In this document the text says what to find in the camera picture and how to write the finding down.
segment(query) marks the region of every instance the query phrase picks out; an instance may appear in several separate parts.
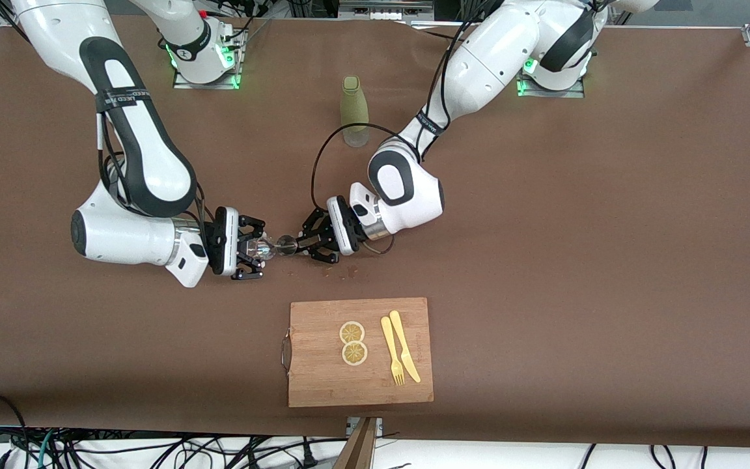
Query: bottle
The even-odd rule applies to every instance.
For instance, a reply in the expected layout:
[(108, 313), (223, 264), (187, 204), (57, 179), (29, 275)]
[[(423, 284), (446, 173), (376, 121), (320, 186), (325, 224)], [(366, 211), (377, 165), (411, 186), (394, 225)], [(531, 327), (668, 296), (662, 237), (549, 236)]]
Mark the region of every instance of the bottle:
[[(343, 78), (343, 97), (340, 100), (340, 124), (365, 122), (369, 124), (369, 108), (363, 96), (360, 78), (350, 75)], [(359, 148), (369, 142), (369, 127), (356, 125), (343, 130), (343, 141), (352, 148)]]
[(262, 267), (265, 267), (265, 261), (273, 258), (274, 242), (267, 233), (263, 233), (261, 238), (253, 238), (245, 243), (245, 253), (258, 261), (262, 261)]

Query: cutting board handle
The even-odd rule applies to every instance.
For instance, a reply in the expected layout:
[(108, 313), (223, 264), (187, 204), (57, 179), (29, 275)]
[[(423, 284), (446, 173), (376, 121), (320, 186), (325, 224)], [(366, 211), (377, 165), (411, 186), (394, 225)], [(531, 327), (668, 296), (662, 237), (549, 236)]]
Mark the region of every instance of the cutting board handle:
[(280, 361), (283, 363), (283, 370), (285, 370), (285, 376), (288, 376), (288, 374), (291, 372), (291, 328), (289, 327), (288, 330), (285, 332), (285, 336), (283, 337), (283, 351), (282, 351), (282, 358)]

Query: white floor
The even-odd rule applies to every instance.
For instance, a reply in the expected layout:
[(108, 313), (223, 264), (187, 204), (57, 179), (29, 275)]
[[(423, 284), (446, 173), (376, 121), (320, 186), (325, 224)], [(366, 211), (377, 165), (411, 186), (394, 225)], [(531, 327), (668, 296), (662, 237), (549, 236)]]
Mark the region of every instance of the white floor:
[[(204, 444), (208, 439), (198, 439)], [(174, 440), (102, 440), (86, 442), (78, 446), (90, 450), (116, 450), (137, 448), (174, 442)], [(238, 450), (247, 442), (246, 438), (223, 439), (227, 450)], [(266, 445), (280, 446), (301, 442), (297, 437), (277, 437)], [(342, 449), (342, 442), (320, 443), (312, 446), (313, 455), (318, 460), (336, 457)], [(372, 469), (393, 469), (410, 463), (409, 469), (578, 469), (589, 445), (553, 443), (495, 443), (495, 442), (423, 442), (422, 440), (379, 440), (375, 450)], [(0, 443), (0, 456), (8, 451), (8, 443)], [(701, 449), (695, 446), (671, 446), (677, 469), (699, 469)], [(145, 468), (161, 455), (163, 448), (145, 451), (126, 452), (114, 455), (81, 453), (86, 462), (97, 469)], [(303, 459), (303, 450), (289, 450), (292, 456)], [(7, 469), (21, 469), (24, 453), (13, 452)], [(664, 451), (659, 448), (659, 458), (669, 466)], [(176, 451), (167, 459), (162, 469), (170, 469), (175, 463), (181, 466), (184, 456)], [(30, 467), (36, 468), (36, 461)], [(223, 466), (223, 458), (218, 455), (194, 457), (186, 469), (211, 469)], [(296, 467), (294, 460), (285, 453), (268, 457), (259, 463), (262, 469), (283, 469)], [(587, 469), (631, 468), (657, 469), (649, 454), (648, 446), (640, 445), (598, 445), (592, 452)], [(708, 451), (706, 469), (750, 469), (750, 448), (712, 448)]]

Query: brown table surface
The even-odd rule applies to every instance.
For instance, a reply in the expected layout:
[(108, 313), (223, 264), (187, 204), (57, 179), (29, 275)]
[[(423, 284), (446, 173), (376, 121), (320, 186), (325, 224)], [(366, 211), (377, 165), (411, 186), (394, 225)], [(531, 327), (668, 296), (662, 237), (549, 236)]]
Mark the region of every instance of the brown table surface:
[[(447, 45), (274, 21), (242, 89), (172, 90), (148, 18), (115, 24), (209, 204), (273, 236), (312, 210), (342, 77), (399, 130)], [(444, 215), (388, 255), (273, 259), (263, 280), (186, 290), (72, 248), (98, 181), (93, 98), (0, 30), (0, 394), (42, 427), (341, 434), (378, 415), (406, 438), (750, 445), (750, 48), (734, 29), (608, 29), (598, 50), (586, 99), (511, 86), (456, 121), (426, 161)], [(365, 180), (380, 137), (338, 137), (318, 199)], [(429, 299), (434, 403), (286, 407), (290, 302), (402, 296)]]

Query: black cable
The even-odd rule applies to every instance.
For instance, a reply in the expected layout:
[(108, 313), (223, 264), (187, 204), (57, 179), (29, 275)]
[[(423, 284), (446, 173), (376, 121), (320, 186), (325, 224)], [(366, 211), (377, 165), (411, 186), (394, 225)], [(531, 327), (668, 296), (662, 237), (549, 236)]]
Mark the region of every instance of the black cable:
[(2, 403), (5, 403), (10, 407), (10, 409), (13, 411), (13, 414), (16, 416), (16, 419), (19, 421), (19, 427), (21, 427), (21, 434), (25, 437), (25, 469), (27, 469), (27, 464), (29, 464), (30, 457), (27, 456), (28, 453), (30, 453), (30, 445), (31, 442), (27, 438), (27, 425), (25, 425), (25, 419), (23, 416), (21, 416), (21, 412), (19, 412), (19, 409), (15, 406), (15, 404), (11, 403), (10, 399), (3, 397), (3, 395), (0, 395), (0, 401)]
[[(673, 454), (670, 452), (670, 448), (667, 447), (667, 445), (661, 445), (664, 447), (664, 452), (667, 452), (667, 457), (670, 459), (670, 469), (676, 469), (676, 461), (673, 460)], [(664, 467), (664, 465), (661, 463), (661, 461), (658, 460), (658, 457), (656, 456), (656, 445), (650, 445), (650, 456), (652, 456), (652, 460), (655, 461), (656, 466), (658, 466), (660, 469), (667, 469), (667, 467)]]
[(178, 442), (173, 443), (170, 445), (169, 448), (167, 448), (163, 453), (161, 453), (161, 456), (158, 457), (153, 463), (152, 466), (149, 466), (149, 469), (158, 469), (158, 467), (161, 467), (161, 464), (164, 463), (164, 461), (167, 460), (167, 457), (169, 457), (170, 454), (173, 454), (173, 451), (178, 449), (179, 446), (184, 445), (184, 442), (186, 439), (182, 438)]
[(227, 464), (227, 456), (224, 454), (224, 446), (221, 445), (221, 440), (216, 440), (216, 446), (221, 451), (221, 466), (224, 467)]
[(14, 16), (13, 10), (10, 8), (8, 3), (3, 2), (3, 0), (0, 0), (0, 8), (2, 8), (2, 11), (8, 12), (11, 14), (11, 16)]
[(100, 164), (100, 180), (104, 184), (104, 187), (106, 188), (108, 193), (112, 193), (109, 190), (110, 185), (112, 184), (111, 179), (109, 178), (108, 173), (108, 162), (111, 160), (114, 170), (115, 170), (115, 176), (117, 177), (117, 181), (121, 184), (121, 187), (123, 189), (123, 196), (118, 193), (117, 199), (121, 202), (123, 205), (123, 208), (126, 210), (129, 210), (135, 214), (141, 214), (140, 211), (134, 210), (133, 208), (133, 199), (131, 196), (131, 193), (129, 192), (129, 185), (126, 181), (126, 175), (122, 171), (122, 166), (120, 164), (120, 161), (117, 159), (117, 157), (123, 155), (122, 151), (116, 152), (114, 151), (114, 148), (112, 146), (112, 139), (109, 137), (109, 130), (108, 130), (108, 119), (106, 116), (106, 113), (100, 113), (101, 115), (101, 122), (102, 122), (102, 134), (104, 135), (104, 147), (106, 148), (106, 152), (108, 152), (108, 157), (104, 159), (104, 153), (102, 149), (98, 149), (98, 163)]
[(303, 437), (303, 464), (301, 464), (300, 466), (309, 469), (309, 467), (315, 467), (316, 465), (318, 465), (318, 461), (314, 459), (314, 455), (312, 454), (312, 446), (309, 444), (309, 439), (307, 437)]
[[(227, 3), (227, 8), (232, 9), (233, 12), (235, 12), (236, 14), (241, 14), (241, 12), (239, 11), (238, 6), (236, 4), (234, 4), (230, 0), (219, 0), (217, 2), (217, 6), (218, 6), (219, 11), (221, 11), (221, 7), (225, 6), (225, 3)], [(246, 6), (242, 5), (242, 9), (244, 9), (244, 12), (247, 13), (247, 7)]]
[[(450, 118), (450, 113), (449, 111), (447, 111), (447, 102), (445, 101), (445, 98), (444, 98), (444, 86), (445, 86), (445, 81), (447, 78), (447, 65), (449, 65), (450, 63), (450, 57), (452, 56), (453, 50), (456, 47), (456, 42), (458, 42), (459, 39), (461, 39), (460, 37), (462, 33), (464, 33), (468, 29), (468, 27), (471, 26), (471, 23), (473, 23), (473, 21), (479, 18), (479, 12), (482, 11), (482, 8), (485, 7), (485, 4), (488, 3), (488, 1), (489, 0), (483, 0), (481, 3), (476, 5), (473, 11), (468, 12), (467, 17), (465, 17), (467, 19), (463, 21), (461, 25), (459, 25), (459, 28), (456, 30), (455, 35), (450, 37), (450, 40), (451, 40), (450, 45), (447, 46), (447, 49), (444, 51), (443, 56), (441, 56), (438, 66), (436, 66), (434, 77), (432, 77), (432, 82), (430, 83), (430, 91), (428, 92), (428, 100), (426, 101), (423, 112), (425, 113), (425, 115), (430, 112), (430, 103), (432, 101), (432, 93), (434, 92), (434, 89), (436, 88), (436, 83), (441, 83), (441, 86), (439, 87), (439, 98), (441, 99), (441, 110), (443, 110), (444, 115), (447, 118), (446, 123), (443, 125), (443, 127), (441, 127), (443, 130), (447, 130), (447, 128), (450, 127), (450, 123), (452, 122), (452, 119)], [(419, 129), (419, 135), (416, 136), (416, 147), (419, 146), (419, 142), (421, 140), (421, 136), (423, 132), (424, 132), (424, 127)], [(424, 157), (426, 156), (426, 152), (428, 152), (432, 144), (437, 139), (438, 139), (438, 136), (435, 135), (432, 138), (430, 144), (426, 146), (425, 150), (421, 154), (422, 161), (424, 160)]]
[[(441, 35), (441, 33), (434, 33), (432, 31), (427, 31), (426, 29), (423, 29), (422, 33), (425, 33), (426, 35), (436, 36), (437, 38), (453, 39), (453, 36)], [(462, 42), (464, 41), (464, 39), (459, 38), (458, 41)]]
[(353, 122), (352, 124), (341, 125), (333, 133), (331, 133), (330, 136), (328, 136), (324, 144), (320, 147), (320, 151), (318, 151), (318, 157), (314, 159), (314, 167), (312, 168), (312, 204), (314, 204), (315, 208), (319, 208), (319, 210), (326, 211), (325, 208), (322, 208), (320, 205), (318, 205), (318, 201), (316, 201), (316, 198), (314, 196), (314, 180), (316, 178), (316, 174), (318, 173), (318, 163), (320, 162), (320, 157), (322, 156), (322, 152), (324, 151), (324, 149), (326, 149), (326, 146), (328, 145), (328, 143), (331, 142), (331, 139), (333, 139), (334, 136), (336, 136), (337, 134), (341, 133), (345, 128), (358, 127), (362, 125), (364, 127), (377, 128), (378, 130), (382, 132), (385, 132), (387, 134), (390, 134), (393, 137), (396, 137), (396, 139), (399, 139), (401, 140), (401, 142), (404, 142), (413, 151), (417, 162), (420, 163), (422, 161), (419, 155), (419, 151), (411, 143), (407, 142), (407, 139), (404, 139), (404, 137), (402, 137), (399, 134), (396, 134), (392, 130), (388, 130), (388, 128), (381, 127), (380, 125), (369, 124), (369, 122)]
[(88, 453), (88, 454), (119, 454), (123, 452), (132, 451), (144, 451), (144, 450), (158, 450), (166, 448), (167, 446), (175, 445), (175, 443), (164, 443), (163, 445), (152, 445), (152, 446), (140, 446), (139, 448), (123, 448), (122, 450), (84, 450), (77, 449), (77, 451)]
[(3, 434), (7, 434), (8, 436), (11, 437), (10, 443), (14, 448), (17, 448), (21, 451), (26, 451), (30, 457), (36, 460), (36, 457), (34, 457), (33, 454), (30, 454), (29, 450), (27, 450), (27, 448), (29, 448), (29, 443), (25, 442), (24, 439), (26, 438), (26, 434), (27, 434), (28, 442), (32, 442), (32, 441), (38, 442), (39, 440), (42, 439), (44, 434), (42, 434), (42, 436), (39, 436), (39, 437), (37, 437), (34, 434), (34, 436), (32, 437), (31, 436), (32, 431), (30, 429), (25, 429), (25, 431), (23, 431), (23, 429), (21, 428), (0, 427), (0, 436), (2, 436)]
[(326, 10), (326, 16), (328, 18), (337, 18), (337, 7), (334, 5), (334, 0), (322, 0), (322, 3)]
[[(206, 444), (210, 444), (211, 442), (215, 442), (215, 440), (218, 440), (218, 439), (219, 439), (219, 437), (217, 436), (215, 439), (211, 440), (210, 442), (208, 442)], [(182, 454), (184, 454), (184, 462), (182, 462), (181, 466), (178, 467), (178, 456), (176, 456), (175, 460), (173, 460), (173, 469), (184, 469), (184, 467), (187, 466), (188, 461), (190, 461), (191, 459), (193, 459), (196, 456), (196, 454), (199, 454), (199, 452), (201, 452), (204, 456), (208, 457), (208, 459), (210, 460), (210, 469), (212, 469), (212, 467), (214, 467), (214, 457), (210, 456), (209, 453), (206, 453), (205, 451), (203, 451), (203, 448), (204, 448), (204, 446), (200, 446), (199, 449), (197, 449), (196, 451), (194, 451), (193, 454), (191, 454), (188, 457), (187, 453), (190, 452), (190, 449), (185, 448), (184, 446), (182, 446), (181, 452), (182, 452)]]
[[(184, 469), (184, 467), (187, 466), (188, 461), (190, 461), (191, 459), (193, 459), (193, 457), (195, 457), (197, 454), (199, 454), (199, 452), (204, 451), (204, 449), (207, 446), (209, 446), (210, 444), (212, 444), (212, 442), (216, 442), (216, 440), (218, 440), (218, 439), (219, 439), (219, 436), (214, 437), (213, 439), (209, 440), (209, 442), (204, 443), (203, 445), (199, 446), (199, 448), (197, 448), (196, 450), (194, 450), (193, 454), (191, 454), (190, 456), (185, 456), (184, 457), (184, 462), (182, 463), (181, 466), (178, 467), (178, 469)], [(214, 465), (214, 458), (210, 457), (210, 466), (212, 467), (212, 465)]]
[(48, 454), (48, 457), (51, 458), (51, 467), (62, 467), (62, 461), (60, 460), (60, 455), (57, 453), (57, 442), (55, 442), (53, 439), (48, 440), (48, 447), (45, 449), (46, 454)]
[(258, 448), (262, 443), (267, 442), (268, 439), (269, 438), (267, 436), (252, 436), (251, 439), (248, 440), (247, 445), (244, 445), (242, 450), (235, 454), (233, 458), (231, 458), (230, 462), (227, 463), (226, 466), (224, 466), (224, 469), (233, 469), (233, 467), (236, 467), (236, 465), (242, 460), (242, 458), (256, 451), (256, 448)]
[(83, 469), (83, 467), (80, 466), (80, 462), (82, 462), (85, 466), (90, 467), (91, 469), (95, 469), (94, 466), (87, 463), (86, 461), (83, 461), (80, 459), (80, 456), (77, 456), (77, 451), (74, 448), (74, 443), (69, 440), (68, 444), (63, 444), (64, 448), (68, 448), (68, 451), (71, 452), (71, 458), (74, 460), (74, 466), (77, 466), (77, 469)]
[(384, 249), (383, 251), (379, 251), (372, 246), (369, 246), (369, 243), (367, 241), (363, 241), (363, 247), (369, 250), (369, 252), (377, 253), (377, 255), (385, 255), (385, 253), (390, 252), (393, 250), (393, 246), (395, 246), (395, 234), (393, 234), (392, 238), (389, 241), (389, 246), (387, 246), (387, 249)]
[(83, 463), (83, 465), (85, 465), (86, 467), (89, 467), (89, 469), (97, 469), (95, 466), (92, 466), (91, 464), (89, 464), (88, 462), (86, 462), (86, 460), (83, 460), (83, 458), (78, 457), (77, 453), (72, 454), (72, 456), (74, 456), (75, 458), (77, 458), (77, 460), (80, 461), (81, 463)]
[(589, 457), (592, 456), (592, 451), (595, 451), (595, 445), (598, 443), (592, 443), (589, 445), (589, 449), (586, 450), (586, 454), (583, 455), (583, 461), (581, 461), (580, 469), (586, 469), (586, 465), (589, 464)]
[[(62, 444), (63, 444), (62, 445), (62, 457), (65, 458), (65, 465), (66, 467), (71, 467), (71, 463), (68, 461), (68, 456), (69, 456), (68, 445), (66, 445), (65, 442), (63, 442)], [(77, 463), (77, 458), (74, 458), (74, 463), (75, 463), (75, 466), (77, 466), (77, 469), (82, 469), (79, 463)]]
[[(314, 444), (314, 443), (345, 442), (345, 441), (346, 441), (345, 438), (324, 438), (324, 439), (321, 439), (321, 440), (311, 440), (309, 443), (310, 444)], [(275, 449), (274, 451), (267, 452), (267, 453), (263, 454), (262, 456), (256, 458), (254, 461), (255, 462), (259, 462), (259, 460), (262, 460), (263, 458), (269, 457), (269, 456), (271, 456), (273, 454), (276, 454), (276, 453), (279, 453), (279, 452), (282, 452), (282, 451), (285, 451), (285, 450), (290, 450), (291, 448), (296, 448), (297, 446), (302, 446), (302, 445), (303, 445), (303, 443), (300, 442), (300, 443), (294, 443), (294, 444), (288, 445), (288, 446), (280, 446), (279, 448)]]
[[(196, 443), (196, 442), (187, 442), (187, 444), (188, 445), (192, 445), (192, 446), (201, 446), (201, 445), (199, 445), (199, 443)], [(246, 446), (242, 446), (242, 448), (238, 449), (238, 450), (226, 450), (226, 449), (223, 448), (223, 446), (221, 446), (221, 443), (219, 445), (219, 449), (218, 450), (215, 450), (215, 449), (212, 449), (212, 448), (206, 448), (206, 451), (214, 452), (214, 453), (220, 454), (221, 456), (224, 456), (224, 457), (234, 456), (234, 455), (237, 455), (237, 454), (241, 454), (242, 452), (244, 452), (246, 450), (247, 450), (247, 445)]]
[(8, 458), (10, 458), (12, 452), (13, 450), (8, 450), (2, 456), (0, 456), (0, 469), (5, 469), (5, 467), (8, 465)]
[(592, 9), (592, 11), (595, 11), (595, 13), (599, 13), (604, 11), (604, 9), (613, 2), (615, 2), (615, 0), (601, 0), (600, 2), (599, 0), (591, 0), (589, 3), (587, 3), (587, 5)]
[(190, 217), (192, 217), (192, 218), (193, 218), (193, 220), (195, 220), (195, 221), (196, 221), (196, 223), (198, 223), (199, 225), (202, 225), (202, 222), (201, 222), (201, 221), (199, 220), (199, 217), (197, 217), (197, 216), (196, 216), (196, 214), (194, 214), (194, 213), (193, 213), (193, 212), (191, 212), (190, 210), (185, 210), (185, 211), (183, 211), (182, 213), (183, 213), (183, 214), (185, 214), (186, 216), (190, 216)]
[(14, 19), (13, 19), (13, 18), (11, 18), (11, 16), (10, 16), (10, 15), (6, 14), (6, 12), (4, 12), (4, 10), (0, 11), (0, 18), (2, 18), (3, 20), (7, 21), (7, 22), (8, 22), (8, 24), (10, 24), (10, 25), (11, 25), (11, 27), (12, 27), (13, 29), (15, 29), (15, 30), (16, 30), (16, 32), (17, 32), (17, 33), (19, 33), (19, 35), (21, 36), (21, 38), (22, 38), (22, 39), (25, 39), (25, 41), (26, 41), (26, 42), (27, 42), (28, 44), (30, 44), (30, 43), (31, 43), (31, 40), (27, 38), (27, 35), (25, 35), (25, 32), (23, 31), (23, 29), (21, 29), (21, 27), (20, 27), (20, 26), (19, 26), (19, 25), (18, 25), (18, 24), (16, 23), (16, 21), (14, 21)]
[(288, 452), (288, 450), (283, 450), (283, 452), (285, 454), (287, 454), (288, 456), (290, 456), (295, 461), (297, 461), (297, 467), (298, 467), (298, 469), (304, 469), (305, 466), (303, 465), (303, 461), (300, 461), (296, 456), (294, 456), (293, 454), (291, 454), (290, 452)]
[(245, 23), (244, 26), (242, 26), (240, 29), (238, 29), (237, 33), (233, 33), (230, 36), (225, 36), (224, 40), (225, 41), (229, 41), (229, 40), (231, 40), (233, 38), (236, 38), (236, 36), (241, 35), (242, 33), (244, 33), (247, 30), (247, 27), (250, 26), (251, 21), (253, 21), (253, 18), (256, 18), (256, 17), (254, 17), (253, 15), (251, 15), (251, 17), (247, 19), (247, 23)]
[(197, 218), (197, 222), (199, 223), (199, 235), (202, 237), (202, 247), (204, 248), (204, 252), (208, 251), (208, 237), (205, 233), (205, 213), (206, 213), (206, 207), (204, 205), (204, 189), (202, 189), (202, 184), (196, 181), (196, 190), (199, 191), (199, 196), (196, 197), (196, 214), (199, 216)]

